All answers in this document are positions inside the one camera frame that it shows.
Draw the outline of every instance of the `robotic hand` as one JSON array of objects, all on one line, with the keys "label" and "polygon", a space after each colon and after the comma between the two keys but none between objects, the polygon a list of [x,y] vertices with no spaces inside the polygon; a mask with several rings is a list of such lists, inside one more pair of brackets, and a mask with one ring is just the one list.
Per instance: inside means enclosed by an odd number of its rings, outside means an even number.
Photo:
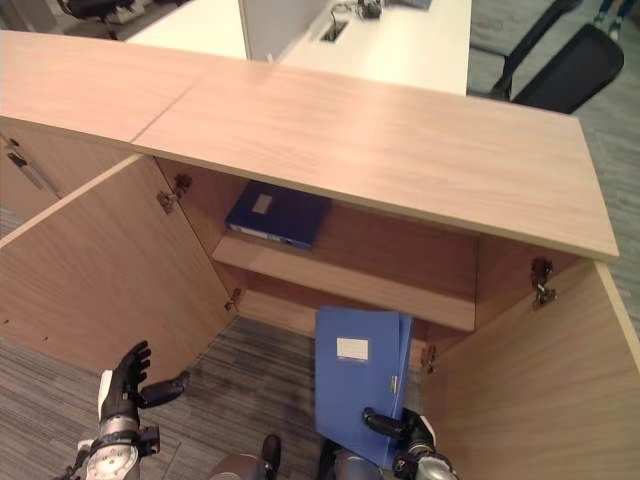
[{"label": "robotic hand", "polygon": [[372,408],[362,412],[372,430],[398,441],[393,474],[401,480],[458,480],[451,462],[436,451],[436,438],[427,419],[404,409],[401,420],[377,414]]},{"label": "robotic hand", "polygon": [[115,370],[105,370],[98,393],[98,438],[78,443],[74,465],[54,480],[79,480],[75,473],[88,459],[86,480],[139,480],[140,459],[160,451],[157,426],[140,429],[139,408],[151,408],[178,398],[187,386],[184,371],[172,380],[148,385],[146,378],[151,350],[146,341],[138,343]]}]

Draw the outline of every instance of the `white desk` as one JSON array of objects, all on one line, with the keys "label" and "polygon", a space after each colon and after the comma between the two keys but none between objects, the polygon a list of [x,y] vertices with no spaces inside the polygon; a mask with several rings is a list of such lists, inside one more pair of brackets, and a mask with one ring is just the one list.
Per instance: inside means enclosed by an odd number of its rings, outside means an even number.
[{"label": "white desk", "polygon": [[238,0],[191,0],[127,42],[247,58]]},{"label": "white desk", "polygon": [[332,23],[329,10],[285,51],[281,63],[466,94],[471,0],[432,0],[429,10],[391,5],[379,21],[336,13],[349,23],[335,43],[320,41]]}]

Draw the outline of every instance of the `dark blue binder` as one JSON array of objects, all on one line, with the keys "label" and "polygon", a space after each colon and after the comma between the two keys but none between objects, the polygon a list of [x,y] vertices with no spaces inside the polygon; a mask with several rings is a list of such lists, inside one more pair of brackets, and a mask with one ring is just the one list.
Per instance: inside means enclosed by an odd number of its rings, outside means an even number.
[{"label": "dark blue binder", "polygon": [[316,430],[385,468],[395,442],[369,429],[362,410],[401,418],[412,327],[397,312],[324,307],[316,315]]},{"label": "dark blue binder", "polygon": [[328,198],[252,180],[226,223],[238,232],[310,250],[330,206]]}]

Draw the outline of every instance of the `desk partition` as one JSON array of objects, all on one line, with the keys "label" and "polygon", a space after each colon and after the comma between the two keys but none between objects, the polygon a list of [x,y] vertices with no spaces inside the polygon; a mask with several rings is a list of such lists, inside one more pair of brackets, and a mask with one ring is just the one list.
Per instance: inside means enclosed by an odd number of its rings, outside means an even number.
[{"label": "desk partition", "polygon": [[326,4],[327,0],[240,0],[247,57],[278,59]]}]

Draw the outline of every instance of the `binder label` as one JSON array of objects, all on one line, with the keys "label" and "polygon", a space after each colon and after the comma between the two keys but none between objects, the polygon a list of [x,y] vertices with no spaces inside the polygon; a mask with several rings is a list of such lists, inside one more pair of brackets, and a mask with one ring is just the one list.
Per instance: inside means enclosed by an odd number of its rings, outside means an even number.
[{"label": "binder label", "polygon": [[359,338],[337,339],[338,358],[348,358],[352,360],[369,360],[369,341]]}]

